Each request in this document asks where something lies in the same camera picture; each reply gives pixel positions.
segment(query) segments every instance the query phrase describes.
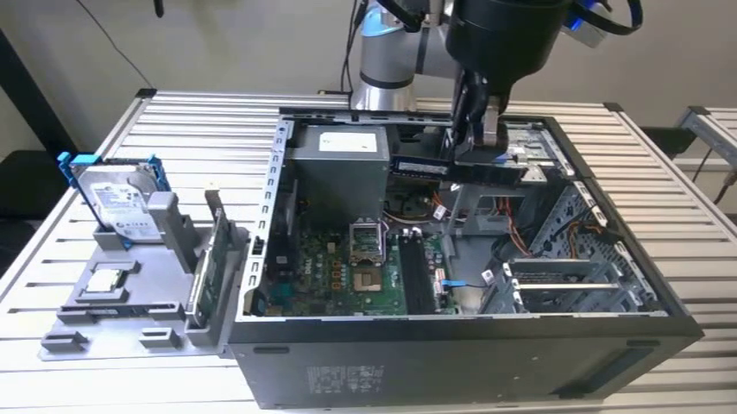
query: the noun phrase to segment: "motherboard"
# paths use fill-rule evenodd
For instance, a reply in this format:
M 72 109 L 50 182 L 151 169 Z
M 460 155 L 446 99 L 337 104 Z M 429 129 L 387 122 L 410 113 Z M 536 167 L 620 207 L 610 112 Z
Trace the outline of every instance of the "motherboard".
M 314 316 L 395 316 L 411 313 L 418 300 L 430 304 L 431 313 L 456 314 L 452 293 L 439 290 L 438 277 L 448 274 L 446 263 L 435 235 L 417 236 L 422 245 L 423 265 L 406 253 L 406 238 L 382 231 L 385 261 L 355 262 L 350 235 L 331 232 L 305 232 L 299 237 L 298 263 L 289 277 L 271 284 L 267 315 L 273 317 Z M 358 236 L 362 249 L 371 244 Z M 422 269 L 407 275 L 411 267 Z

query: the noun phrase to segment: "wall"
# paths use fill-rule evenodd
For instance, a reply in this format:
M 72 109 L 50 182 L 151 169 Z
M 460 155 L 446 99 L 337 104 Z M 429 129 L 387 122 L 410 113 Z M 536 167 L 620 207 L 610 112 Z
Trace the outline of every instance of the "wall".
M 12 151 L 44 149 L 11 98 L 0 89 L 0 161 Z
M 163 19 L 151 0 L 84 1 L 159 89 L 337 88 L 349 0 L 164 0 Z M 624 0 L 612 3 L 624 10 Z M 688 104 L 737 106 L 737 2 L 644 3 L 633 36 L 597 50 L 561 36 L 514 98 L 617 101 L 650 125 L 673 124 Z M 3 1 L 0 25 L 72 137 L 92 149 L 143 86 L 136 73 L 72 0 Z M 417 90 L 449 96 L 452 85 L 423 78 Z

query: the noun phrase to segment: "aluminum slatted table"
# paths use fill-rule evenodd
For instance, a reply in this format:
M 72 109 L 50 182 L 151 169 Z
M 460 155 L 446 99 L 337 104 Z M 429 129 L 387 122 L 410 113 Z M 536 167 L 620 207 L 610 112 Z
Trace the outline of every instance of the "aluminum slatted table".
M 159 91 L 136 98 L 96 153 L 156 154 L 182 212 L 199 223 L 210 219 L 202 190 L 215 182 L 229 216 L 249 226 L 278 108 L 345 105 L 335 96 Z M 419 109 L 446 111 L 449 101 L 425 99 Z M 361 412 L 737 412 L 737 229 L 622 111 L 602 104 L 518 102 L 509 113 L 557 118 L 707 337 L 604 402 Z M 94 227 L 87 207 L 67 191 L 0 279 L 0 407 L 75 414 L 115 409 L 258 411 L 235 362 L 215 356 L 38 359 L 39 338 L 96 247 Z
M 692 106 L 678 122 L 737 168 L 737 109 Z

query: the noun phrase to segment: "blue connector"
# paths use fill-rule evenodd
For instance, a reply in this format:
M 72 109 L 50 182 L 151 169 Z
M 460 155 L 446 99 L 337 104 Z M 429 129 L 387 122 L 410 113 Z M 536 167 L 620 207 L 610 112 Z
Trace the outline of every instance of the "blue connector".
M 464 287 L 465 286 L 465 282 L 462 280 L 448 280 L 448 279 L 444 279 L 441 281 L 441 284 L 446 287 Z

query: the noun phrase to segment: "label on power supply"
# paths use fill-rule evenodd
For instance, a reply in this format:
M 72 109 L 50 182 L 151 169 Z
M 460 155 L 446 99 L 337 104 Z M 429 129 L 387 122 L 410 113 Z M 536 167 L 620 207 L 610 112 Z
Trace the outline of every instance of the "label on power supply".
M 377 134 L 323 132 L 318 149 L 333 153 L 375 153 Z
M 115 232 L 135 242 L 162 240 L 139 189 L 128 184 L 95 183 L 90 186 L 100 218 Z

